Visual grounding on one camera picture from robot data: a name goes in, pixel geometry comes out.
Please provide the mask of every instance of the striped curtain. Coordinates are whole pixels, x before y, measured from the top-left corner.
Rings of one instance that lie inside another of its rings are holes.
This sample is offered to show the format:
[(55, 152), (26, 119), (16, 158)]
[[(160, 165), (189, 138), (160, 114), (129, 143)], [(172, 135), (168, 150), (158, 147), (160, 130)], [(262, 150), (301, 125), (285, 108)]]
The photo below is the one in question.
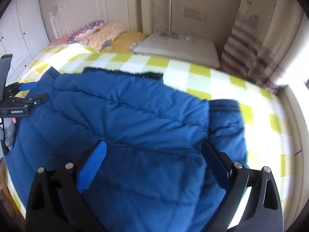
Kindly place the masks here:
[(220, 59), (220, 70), (276, 92), (280, 63), (303, 18), (296, 0), (242, 0)]

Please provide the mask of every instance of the bed post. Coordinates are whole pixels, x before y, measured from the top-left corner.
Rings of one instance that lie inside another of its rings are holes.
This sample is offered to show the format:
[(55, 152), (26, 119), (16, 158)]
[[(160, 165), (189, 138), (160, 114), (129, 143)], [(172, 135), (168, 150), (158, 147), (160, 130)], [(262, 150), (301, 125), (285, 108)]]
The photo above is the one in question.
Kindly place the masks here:
[(56, 26), (55, 26), (55, 22), (54, 22), (54, 16), (51, 12), (49, 12), (49, 22), (50, 22), (50, 25), (53, 29), (53, 33), (54, 33), (54, 37), (55, 39), (58, 39), (59, 38), (59, 35), (58, 35), (58, 32), (56, 30)]
[(145, 35), (150, 35), (152, 33), (151, 0), (141, 0), (141, 5), (142, 5), (143, 33)]

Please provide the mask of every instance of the white headboard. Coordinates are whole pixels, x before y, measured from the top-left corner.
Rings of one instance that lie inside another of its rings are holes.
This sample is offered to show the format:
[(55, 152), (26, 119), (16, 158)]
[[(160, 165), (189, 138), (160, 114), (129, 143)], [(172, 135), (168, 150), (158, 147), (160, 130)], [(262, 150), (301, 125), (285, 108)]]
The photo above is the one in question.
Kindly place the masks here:
[(117, 21), (128, 31), (138, 30), (139, 16), (143, 33), (149, 35), (151, 26), (151, 0), (57, 0), (56, 16), (49, 13), (55, 38), (71, 35), (86, 24), (97, 21)]

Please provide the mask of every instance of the white bedside table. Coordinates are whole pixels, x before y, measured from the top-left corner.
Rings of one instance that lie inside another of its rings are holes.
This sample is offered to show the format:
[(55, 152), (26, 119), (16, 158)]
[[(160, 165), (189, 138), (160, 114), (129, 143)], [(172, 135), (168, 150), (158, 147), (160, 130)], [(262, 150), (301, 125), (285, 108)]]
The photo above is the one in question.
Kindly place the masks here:
[(136, 54), (155, 55), (182, 60), (217, 69), (218, 54), (212, 41), (179, 35), (178, 39), (152, 34), (133, 49)]

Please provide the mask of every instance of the electrical socket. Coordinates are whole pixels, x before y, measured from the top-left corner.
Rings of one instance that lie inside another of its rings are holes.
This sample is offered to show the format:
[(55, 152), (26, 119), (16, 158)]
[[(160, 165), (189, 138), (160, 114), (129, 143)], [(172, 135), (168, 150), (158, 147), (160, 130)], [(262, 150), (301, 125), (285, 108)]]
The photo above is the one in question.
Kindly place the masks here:
[(200, 21), (206, 21), (206, 12), (196, 11), (193, 9), (184, 8), (183, 16), (188, 18), (197, 19)]

